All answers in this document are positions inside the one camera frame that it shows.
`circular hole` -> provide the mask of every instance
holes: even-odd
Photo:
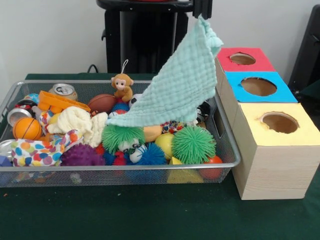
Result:
[[[269,112],[263,116],[262,121],[267,124],[270,129],[284,134],[293,133],[299,127],[293,117],[283,112]]]
[[[248,93],[265,97],[277,91],[276,85],[261,77],[247,77],[241,81],[241,86]]]
[[[253,56],[241,52],[231,55],[230,60],[231,62],[239,65],[252,65],[256,63],[256,60]]]

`white cloth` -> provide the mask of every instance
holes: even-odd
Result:
[[[48,125],[47,130],[51,134],[66,134],[70,130],[78,130],[83,134],[83,142],[95,148],[101,142],[107,119],[105,112],[91,118],[90,113],[82,108],[70,106],[63,110],[56,123]]]

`mint green muslin cloth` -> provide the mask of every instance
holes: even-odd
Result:
[[[108,119],[107,124],[145,127],[195,120],[197,107],[216,93],[215,57],[222,45],[210,24],[199,16],[141,98],[127,113]]]

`purple spiky ball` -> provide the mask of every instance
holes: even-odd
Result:
[[[88,144],[78,144],[71,147],[61,156],[61,166],[103,166],[104,158]]]

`black cable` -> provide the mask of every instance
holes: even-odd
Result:
[[[94,68],[95,72],[98,74],[99,71],[98,71],[98,68],[96,65],[94,64],[91,64],[90,67],[88,68],[88,71],[86,71],[87,73],[90,73],[91,69]]]

